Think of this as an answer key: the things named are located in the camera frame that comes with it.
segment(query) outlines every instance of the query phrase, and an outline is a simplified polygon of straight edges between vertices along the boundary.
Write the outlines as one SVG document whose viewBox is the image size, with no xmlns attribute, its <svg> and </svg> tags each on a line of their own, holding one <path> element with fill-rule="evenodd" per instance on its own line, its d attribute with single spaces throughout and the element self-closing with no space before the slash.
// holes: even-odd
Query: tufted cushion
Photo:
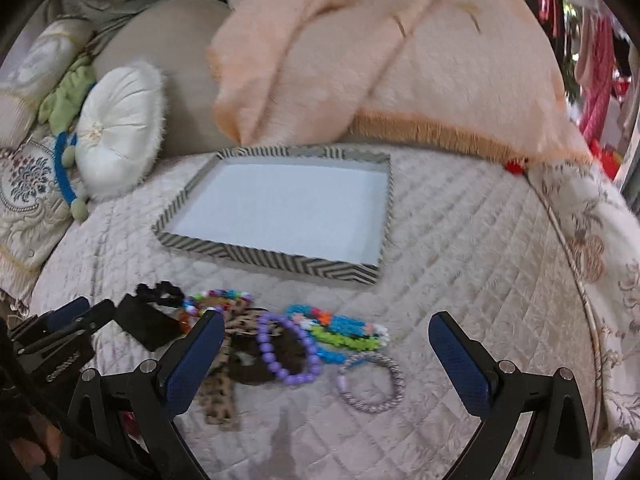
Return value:
<svg viewBox="0 0 640 480">
<path fill-rule="evenodd" d="M 218 130 L 211 103 L 218 85 L 204 49 L 229 14 L 216 0 L 167 0 L 131 20 L 95 59 L 98 79 L 144 58 L 166 75 L 168 115 L 161 156 L 206 153 L 233 145 Z"/>
<path fill-rule="evenodd" d="M 162 74 L 145 61 L 118 67 L 87 97 L 76 163 L 89 195 L 103 199 L 136 187 L 158 156 L 164 123 Z"/>
</svg>

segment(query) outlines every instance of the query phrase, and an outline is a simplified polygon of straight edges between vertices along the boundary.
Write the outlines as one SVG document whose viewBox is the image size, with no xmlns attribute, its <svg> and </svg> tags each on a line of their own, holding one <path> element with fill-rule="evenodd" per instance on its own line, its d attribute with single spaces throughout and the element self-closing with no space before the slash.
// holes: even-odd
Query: beaded bracelet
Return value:
<svg viewBox="0 0 640 480">
<path fill-rule="evenodd" d="M 215 310 L 222 314 L 232 307 L 235 301 L 243 301 L 249 306 L 253 303 L 254 298 L 247 292 L 238 292 L 233 289 L 224 290 L 222 288 L 207 290 L 202 294 L 184 298 L 182 302 L 183 310 L 178 314 L 180 330 L 183 333 L 189 333 L 189 330 L 191 330 L 190 317 L 202 317 L 207 310 Z"/>
<path fill-rule="evenodd" d="M 202 303 L 209 298 L 217 298 L 220 302 L 216 306 L 202 306 Z M 245 301 L 251 303 L 254 298 L 247 292 L 238 292 L 237 290 L 223 290 L 217 288 L 215 290 L 208 290 L 202 294 L 196 294 L 195 296 L 189 296 L 184 299 L 184 309 L 190 316 L 201 317 L 207 310 L 218 310 L 222 312 L 228 310 L 232 306 L 233 301 Z"/>
<path fill-rule="evenodd" d="M 343 346 L 359 352 L 372 351 L 380 348 L 380 342 L 375 337 L 347 337 L 345 335 L 332 334 L 319 325 L 312 326 L 309 333 L 316 341 L 332 346 Z"/>
<path fill-rule="evenodd" d="M 306 318 L 313 319 L 329 332 L 335 334 L 359 337 L 379 336 L 383 342 L 388 344 L 388 329 L 377 323 L 365 323 L 353 317 L 334 316 L 319 308 L 300 304 L 291 305 L 287 309 L 289 319 L 292 319 L 295 314 L 302 314 Z"/>
<path fill-rule="evenodd" d="M 273 345 L 271 344 L 271 336 L 269 335 L 269 323 L 270 321 L 280 323 L 284 328 L 293 330 L 298 336 L 299 341 L 305 346 L 306 349 L 306 361 L 308 363 L 307 371 L 290 375 L 288 370 L 285 370 L 282 365 L 276 360 L 276 355 L 273 353 Z M 306 331 L 297 327 L 292 321 L 287 319 L 286 316 L 279 316 L 278 314 L 272 314 L 267 312 L 258 317 L 258 335 L 256 337 L 258 343 L 260 343 L 260 352 L 262 353 L 262 360 L 267 363 L 267 368 L 270 372 L 276 374 L 276 378 L 282 381 L 287 386 L 296 386 L 303 383 L 312 383 L 316 380 L 316 377 L 322 373 L 322 366 L 320 364 L 320 358 L 318 357 L 318 347 L 315 345 L 312 339 L 306 336 Z"/>
<path fill-rule="evenodd" d="M 356 399 L 347 389 L 347 379 L 344 376 L 349 367 L 361 361 L 370 361 L 376 364 L 386 366 L 391 373 L 391 382 L 394 388 L 393 397 L 387 399 L 380 404 L 367 404 L 366 402 Z M 379 352 L 361 352 L 349 357 L 339 368 L 336 377 L 336 383 L 340 396 L 356 410 L 364 413 L 382 413 L 396 407 L 404 399 L 404 379 L 396 362 L 391 358 Z"/>
<path fill-rule="evenodd" d="M 302 314 L 294 314 L 292 316 L 292 321 L 296 323 L 301 329 L 307 330 L 308 336 L 313 339 L 316 343 L 319 343 L 318 339 L 315 338 L 311 330 L 314 327 L 317 327 L 318 324 L 316 321 L 311 320 L 309 318 L 304 317 Z M 334 344 L 335 342 L 324 340 L 325 343 Z M 331 350 L 327 350 L 322 347 L 318 347 L 318 356 L 327 364 L 342 364 L 346 361 L 347 356 L 341 352 L 332 352 Z"/>
</svg>

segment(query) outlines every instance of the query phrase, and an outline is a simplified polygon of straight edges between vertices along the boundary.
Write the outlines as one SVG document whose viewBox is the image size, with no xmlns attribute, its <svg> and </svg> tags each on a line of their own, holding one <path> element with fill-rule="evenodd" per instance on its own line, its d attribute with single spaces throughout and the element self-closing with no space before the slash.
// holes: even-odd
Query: round white pillow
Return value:
<svg viewBox="0 0 640 480">
<path fill-rule="evenodd" d="M 158 156 L 164 131 L 162 73 L 145 61 L 115 68 L 89 93 L 76 133 L 76 163 L 89 196 L 135 188 Z"/>
</svg>

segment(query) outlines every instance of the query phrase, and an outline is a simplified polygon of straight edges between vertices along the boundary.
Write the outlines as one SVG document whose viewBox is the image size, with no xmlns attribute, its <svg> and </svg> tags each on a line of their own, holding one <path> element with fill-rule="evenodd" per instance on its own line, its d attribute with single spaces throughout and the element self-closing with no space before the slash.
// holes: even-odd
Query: fabric with fringe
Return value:
<svg viewBox="0 0 640 480">
<path fill-rule="evenodd" d="M 524 165 L 591 161 L 523 0 L 244 0 L 207 56 L 242 145 L 366 137 Z"/>
</svg>

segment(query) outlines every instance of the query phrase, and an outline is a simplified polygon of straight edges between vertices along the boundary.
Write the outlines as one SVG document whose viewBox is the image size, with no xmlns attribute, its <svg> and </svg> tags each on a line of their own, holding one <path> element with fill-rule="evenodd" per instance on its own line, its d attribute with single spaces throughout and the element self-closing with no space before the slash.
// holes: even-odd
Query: quilted bedspread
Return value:
<svg viewBox="0 0 640 480">
<path fill-rule="evenodd" d="M 542 374 L 571 368 L 593 426 L 590 325 L 558 232 L 527 180 L 466 156 L 370 149 L 391 154 L 394 176 L 390 235 L 375 286 L 318 282 L 164 248 L 150 225 L 208 160 L 199 155 L 166 160 L 134 192 L 94 205 L 88 221 L 73 225 L 52 254 L 31 311 L 80 295 L 117 303 L 139 282 L 170 280 L 187 294 L 234 288 L 270 310 L 311 304 L 389 328 L 386 351 L 406 381 L 406 399 L 390 412 L 367 415 L 342 402 L 330 365 L 318 381 L 298 388 L 236 385 L 237 431 L 206 424 L 194 401 L 177 425 L 213 479 L 442 478 L 478 420 L 466 414 L 428 343 L 428 322 L 440 310 L 496 359 Z M 92 364 L 103 374 L 132 370 L 150 355 L 114 322 L 95 343 Z M 390 391 L 384 370 L 362 365 L 350 374 L 354 393 L 366 399 Z M 521 423 L 505 463 L 514 458 Z M 495 478 L 507 472 L 502 465 Z"/>
</svg>

